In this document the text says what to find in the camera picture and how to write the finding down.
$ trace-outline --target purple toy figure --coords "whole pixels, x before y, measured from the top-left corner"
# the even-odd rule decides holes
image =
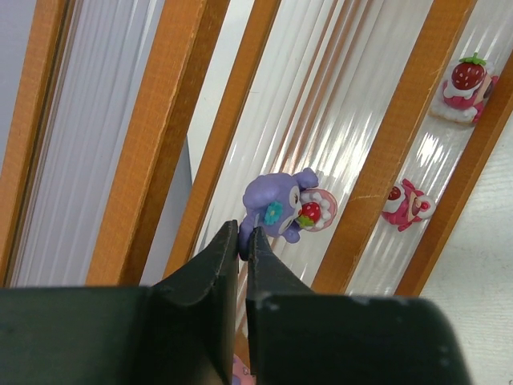
[[[251,182],[242,197],[247,215],[239,228],[240,258],[248,259],[249,237],[256,227],[262,227],[270,237],[298,242],[301,227],[296,219],[301,215],[301,192],[318,185],[319,179],[311,168],[294,175],[260,175]]]

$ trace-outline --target plastic panel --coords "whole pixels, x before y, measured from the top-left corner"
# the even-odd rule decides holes
[[[242,220],[259,174],[312,167],[343,210],[431,1],[284,0],[196,246],[227,218]],[[333,235],[305,233],[273,249],[311,285]],[[246,279],[245,267],[240,288]],[[237,324],[244,321],[244,290]]]
[[[14,286],[85,282],[163,4],[85,0],[74,15],[77,32],[59,74],[62,95],[52,106]]]
[[[458,335],[475,384],[513,379],[513,115],[422,296]]]
[[[253,0],[231,1],[226,10],[223,26],[187,133],[192,179],[198,172],[253,3]]]
[[[480,56],[503,69],[513,49],[513,8],[508,0],[478,0],[453,60]],[[409,179],[415,187],[438,201],[467,145],[472,128],[427,115],[406,158],[398,180]],[[400,233],[382,218],[374,229],[362,259],[349,283],[348,294],[393,294],[420,242],[427,221]]]

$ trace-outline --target figurine ear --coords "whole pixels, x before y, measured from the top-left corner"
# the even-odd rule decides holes
[[[248,185],[242,197],[246,208],[259,209],[269,206],[277,199],[280,188],[270,179],[268,175],[260,175]]]
[[[411,183],[409,180],[407,179],[403,179],[402,184],[404,184],[407,188],[411,188],[412,190],[416,190],[415,186],[413,183]]]
[[[311,168],[305,168],[303,171],[293,175],[300,188],[315,188],[319,185],[319,178]]]

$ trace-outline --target green strawberry leaf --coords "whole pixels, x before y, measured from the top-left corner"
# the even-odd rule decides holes
[[[472,63],[476,66],[486,66],[487,65],[487,61],[486,60],[483,60],[483,59],[480,59],[478,58],[478,53],[475,52],[472,57],[467,57],[467,58],[462,58],[459,60],[460,63]]]
[[[309,217],[306,217],[304,215],[301,215],[297,218],[297,223],[299,223],[299,226],[302,229],[305,227],[312,227],[313,225],[315,225],[315,223],[313,223],[313,221]]]

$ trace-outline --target grey surface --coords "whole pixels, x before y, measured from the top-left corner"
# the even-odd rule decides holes
[[[35,0],[0,0],[0,165],[22,75]]]
[[[151,244],[150,253],[147,256],[146,266],[144,266],[141,285],[155,285],[162,279],[171,248],[175,242],[176,233],[180,227],[191,187],[191,165],[186,141],[176,165],[175,175],[166,198],[166,203],[164,204],[164,209],[162,214],[160,214],[159,225]]]
[[[513,383],[513,119],[422,292],[452,323],[476,385]]]

